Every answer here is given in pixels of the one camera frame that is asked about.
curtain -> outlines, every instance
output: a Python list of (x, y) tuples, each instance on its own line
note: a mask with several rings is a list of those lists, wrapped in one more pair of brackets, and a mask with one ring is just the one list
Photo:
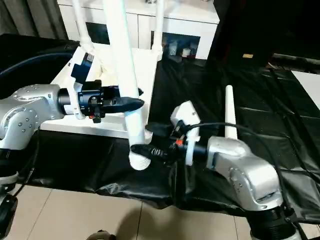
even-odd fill
[(0, 0), (0, 35), (68, 39), (57, 0)]

black cable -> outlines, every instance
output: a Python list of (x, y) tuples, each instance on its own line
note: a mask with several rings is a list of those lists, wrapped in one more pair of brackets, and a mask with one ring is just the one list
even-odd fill
[(35, 152), (34, 152), (34, 155), (33, 155), (33, 158), (32, 158), (32, 161), (28, 161), (27, 164), (22, 168), (22, 170), (19, 172), (19, 174), (23, 173), (27, 167), (30, 165), (31, 163), (31, 169), (24, 181), (24, 183), (20, 186), (20, 188), (14, 193), (13, 197), (17, 197), (18, 194), (24, 189), (24, 187), (28, 184), (32, 174), (34, 173), (35, 171), (35, 164), (36, 164), (36, 161), (37, 161), (37, 158), (38, 158), (38, 154), (39, 154), (39, 148), (40, 148), (40, 130), (38, 129), (37, 130), (37, 139), (36, 139), (36, 147), (35, 147)]
[(270, 160), (272, 161), (272, 164), (274, 165), (274, 169), (278, 175), (279, 178), (279, 184), (280, 184), (280, 191), (282, 192), (282, 197), (283, 197), (283, 205), (284, 207), (289, 210), (291, 209), (291, 207), (289, 206), (289, 201), (288, 201), (288, 196), (287, 196), (287, 192), (284, 186), (284, 178), (283, 175), (280, 171), (280, 167), (279, 167), (279, 163), (275, 160), (275, 158), (272, 156), (271, 151), (269, 149), (269, 147), (266, 145), (266, 143), (264, 141), (262, 141), (262, 139), (260, 138), (260, 136), (255, 133), (254, 131), (252, 131), (250, 128), (247, 128), (245, 126), (241, 126), (238, 124), (232, 124), (232, 123), (228, 123), (228, 122), (208, 122), (208, 123), (199, 123), (199, 124), (194, 124), (194, 125), (190, 125), (188, 128), (188, 131), (190, 131), (191, 129), (194, 128), (199, 128), (199, 127), (209, 127), (209, 126), (229, 126), (229, 127), (234, 127), (236, 129), (242, 130), (244, 132), (250, 133), (251, 135), (255, 136), (258, 141), (264, 146), (264, 148), (266, 149)]
[(52, 52), (52, 53), (46, 53), (41, 54), (37, 56), (30, 57), (26, 60), (23, 60), (21, 62), (16, 63), (15, 65), (12, 65), (8, 67), (7, 69), (0, 72), (0, 78), (4, 77), (5, 75), (17, 70), (18, 68), (21, 68), (25, 65), (33, 64), (38, 61), (42, 61), (43, 59), (52, 58), (52, 57), (69, 57), (72, 58), (73, 54), (68, 52)]

white cabinet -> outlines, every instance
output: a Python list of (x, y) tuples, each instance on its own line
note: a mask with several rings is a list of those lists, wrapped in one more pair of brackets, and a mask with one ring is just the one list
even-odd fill
[[(153, 42), (153, 31), (156, 29), (156, 17), (139, 15), (138, 26), (139, 48), (150, 49)], [(187, 48), (190, 43), (197, 45), (194, 53), (196, 59), (207, 59), (217, 26), (217, 24), (213, 23), (164, 18), (162, 45), (165, 45), (165, 42), (170, 42), (164, 38), (171, 37), (171, 42), (175, 45), (179, 44), (177, 42), (183, 42), (183, 38), (185, 38), (186, 40), (182, 44)]]
[[(108, 26), (105, 26), (102, 0), (79, 1), (93, 42), (105, 44), (103, 41), (108, 41)], [(57, 2), (69, 39), (78, 41), (79, 32), (72, 1)], [(124, 3), (131, 46), (150, 49), (156, 27), (156, 5), (148, 4), (146, 0), (124, 0)], [(185, 49), (186, 52), (190, 51), (189, 57), (207, 59), (218, 23), (213, 0), (165, 0), (162, 38), (164, 54), (174, 45), (177, 55), (182, 55)]]
[[(79, 31), (73, 7), (70, 5), (59, 5), (66, 33), (70, 40), (79, 41)], [(82, 8), (88, 32), (94, 43), (108, 44), (108, 26), (102, 9)], [(129, 36), (131, 46), (138, 48), (138, 15), (127, 13)]]

white rod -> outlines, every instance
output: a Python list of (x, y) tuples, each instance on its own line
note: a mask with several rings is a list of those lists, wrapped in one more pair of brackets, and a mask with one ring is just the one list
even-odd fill
[(89, 36), (84, 13), (82, 6), (80, 4), (80, 0), (72, 0), (72, 5), (75, 14), (75, 20), (78, 26), (79, 35), (80, 35), (80, 45), (84, 47), (87, 52), (91, 52), (93, 50), (93, 43), (91, 41), (91, 37)]
[[(225, 120), (226, 123), (236, 124), (236, 112), (234, 103), (234, 91), (231, 85), (225, 88)], [(224, 136), (230, 139), (238, 139), (237, 129), (233, 126), (225, 126)]]
[[(103, 0), (103, 9), (120, 95), (139, 98), (124, 0)], [(142, 109), (127, 112), (124, 117), (130, 146), (145, 144)], [(149, 159), (132, 152), (129, 159), (131, 166), (136, 170), (146, 169), (150, 164)]]
[(157, 51), (159, 54), (158, 61), (161, 60), (163, 54), (162, 36), (164, 31), (164, 17), (165, 17), (165, 0), (156, 1), (156, 14), (155, 14), (155, 31), (153, 37), (152, 50)]

gray floor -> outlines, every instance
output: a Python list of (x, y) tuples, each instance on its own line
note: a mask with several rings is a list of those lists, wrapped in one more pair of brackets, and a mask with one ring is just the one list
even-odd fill
[[(6, 240), (85, 240), (99, 230), (118, 240), (250, 240), (244, 218), (154, 209), (138, 200), (26, 186)], [(303, 224), (308, 238), (317, 225)]]

